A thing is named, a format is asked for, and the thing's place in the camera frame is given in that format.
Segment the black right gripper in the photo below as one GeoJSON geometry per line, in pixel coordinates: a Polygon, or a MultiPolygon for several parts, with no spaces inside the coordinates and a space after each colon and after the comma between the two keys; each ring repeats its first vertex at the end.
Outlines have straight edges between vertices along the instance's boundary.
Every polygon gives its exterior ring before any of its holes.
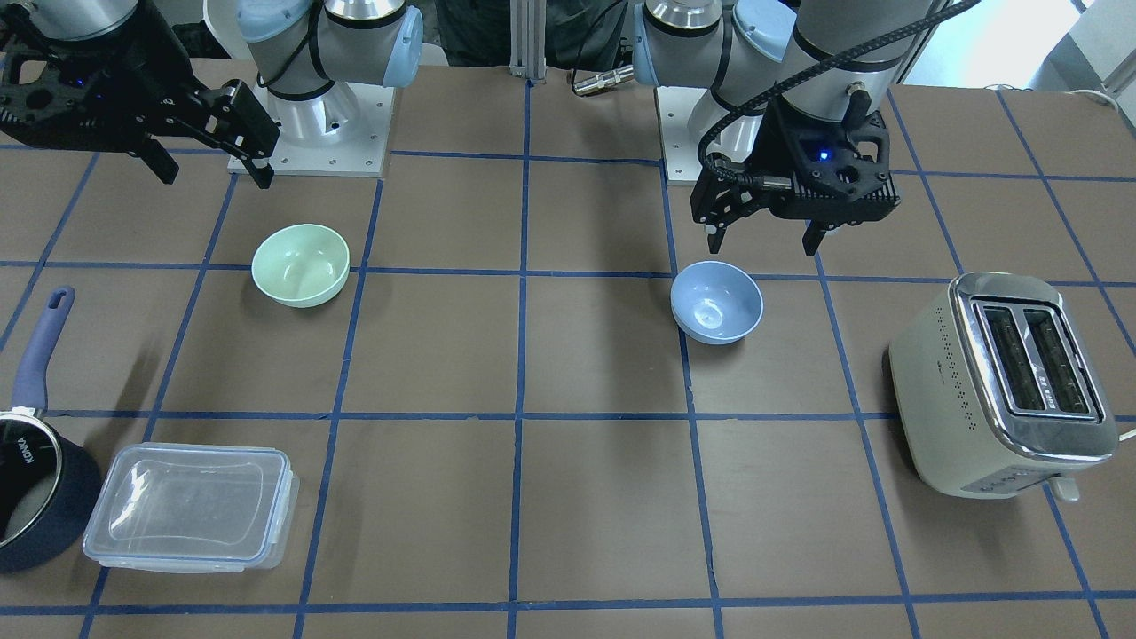
{"type": "Polygon", "coordinates": [[[193,138],[272,186],[279,126],[243,81],[204,85],[160,13],[77,41],[49,38],[32,13],[5,13],[3,53],[3,133],[24,146],[125,151],[174,185],[178,161],[158,138],[193,138]]]}

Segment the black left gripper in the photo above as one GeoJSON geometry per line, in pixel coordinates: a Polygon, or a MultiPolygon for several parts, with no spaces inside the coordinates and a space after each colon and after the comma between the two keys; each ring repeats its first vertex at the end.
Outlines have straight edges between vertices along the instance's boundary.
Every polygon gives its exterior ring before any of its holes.
{"type": "Polygon", "coordinates": [[[719,255],[730,224],[766,208],[783,219],[809,221],[807,256],[840,224],[882,221],[901,202],[889,167],[891,138],[869,96],[847,96],[835,121],[801,113],[775,98],[746,161],[724,171],[728,185],[705,171],[692,196],[692,218],[705,224],[707,251],[719,255]]]}

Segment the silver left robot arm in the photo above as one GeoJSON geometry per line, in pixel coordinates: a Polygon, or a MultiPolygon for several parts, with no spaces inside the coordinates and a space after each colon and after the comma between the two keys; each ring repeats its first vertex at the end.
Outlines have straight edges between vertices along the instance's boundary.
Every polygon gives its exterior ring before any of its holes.
{"type": "Polygon", "coordinates": [[[692,219],[707,250],[766,210],[807,222],[817,252],[842,226],[901,204],[880,102],[944,15],[942,1],[643,1],[634,5],[635,77],[705,90],[690,136],[692,219]]]}

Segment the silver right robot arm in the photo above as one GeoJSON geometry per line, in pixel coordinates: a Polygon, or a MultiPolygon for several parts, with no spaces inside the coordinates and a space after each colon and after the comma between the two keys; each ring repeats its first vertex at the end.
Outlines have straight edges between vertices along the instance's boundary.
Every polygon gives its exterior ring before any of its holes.
{"type": "Polygon", "coordinates": [[[165,185],[166,138],[229,156],[267,189],[287,175],[378,179],[392,98],[421,64],[403,1],[239,1],[258,75],[218,88],[150,1],[5,1],[3,134],[45,150],[127,153],[165,185]]]}

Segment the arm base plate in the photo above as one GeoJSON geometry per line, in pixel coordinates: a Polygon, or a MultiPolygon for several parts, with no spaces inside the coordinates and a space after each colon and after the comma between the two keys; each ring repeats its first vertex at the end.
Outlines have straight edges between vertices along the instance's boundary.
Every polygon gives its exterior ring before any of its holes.
{"type": "Polygon", "coordinates": [[[279,141],[268,165],[279,177],[381,179],[387,157],[396,89],[337,83],[314,99],[293,101],[256,88],[279,141]]]}
{"type": "Polygon", "coordinates": [[[698,142],[721,121],[722,109],[707,88],[658,86],[655,106],[667,182],[690,186],[698,182],[698,142]]]}

